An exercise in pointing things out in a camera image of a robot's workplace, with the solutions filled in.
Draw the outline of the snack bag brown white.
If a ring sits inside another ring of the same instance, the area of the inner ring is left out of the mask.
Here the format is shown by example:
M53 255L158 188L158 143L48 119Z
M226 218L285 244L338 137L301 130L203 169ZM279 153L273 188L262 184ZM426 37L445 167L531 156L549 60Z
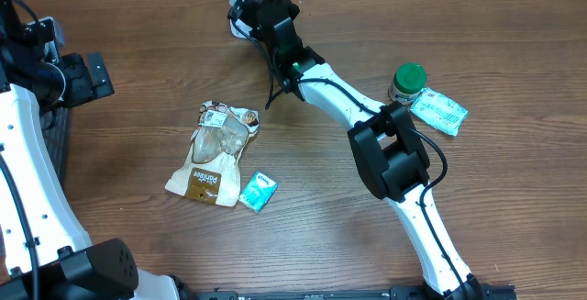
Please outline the snack bag brown white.
M165 189L207 204L234 206L241 191L238 162L259 124L255 110L203 102L185 162Z

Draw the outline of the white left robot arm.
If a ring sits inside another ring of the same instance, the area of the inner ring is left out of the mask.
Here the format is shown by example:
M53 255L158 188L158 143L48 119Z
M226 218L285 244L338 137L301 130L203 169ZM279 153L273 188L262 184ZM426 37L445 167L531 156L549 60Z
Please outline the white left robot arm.
M121 239L93 244L63 193L41 119L113 94L100 53L60 55L52 17L20 21L1 0L1 228L4 299L190 299L170 275L141 270Z

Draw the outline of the green lid jar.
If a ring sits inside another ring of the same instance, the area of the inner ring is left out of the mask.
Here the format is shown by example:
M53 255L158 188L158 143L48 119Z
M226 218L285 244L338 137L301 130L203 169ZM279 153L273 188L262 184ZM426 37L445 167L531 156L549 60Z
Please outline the green lid jar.
M405 63L395 72L388 95L392 101L409 105L420 95L426 80L426 71L421 65Z

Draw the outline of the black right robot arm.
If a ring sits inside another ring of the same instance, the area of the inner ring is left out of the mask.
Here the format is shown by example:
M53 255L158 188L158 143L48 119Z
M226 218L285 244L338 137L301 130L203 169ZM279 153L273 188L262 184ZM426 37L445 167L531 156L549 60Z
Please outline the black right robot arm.
M290 0L252 0L246 23L266 47L271 77L282 92L318 107L347 132L357 171L373 196L399 217L421 263L429 299L480 299L482 288L444 227L432 190L425 147L437 147L415 129L400 103L370 99L339 78L305 46L294 28L299 8Z

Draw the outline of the teal Kleenex tissue pack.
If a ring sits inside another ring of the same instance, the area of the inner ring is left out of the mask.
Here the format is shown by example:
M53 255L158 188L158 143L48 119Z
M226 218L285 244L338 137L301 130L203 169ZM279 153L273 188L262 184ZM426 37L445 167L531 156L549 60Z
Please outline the teal Kleenex tissue pack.
M262 172L255 172L239 195L239 202L259 213L270 201L278 188L278 183Z

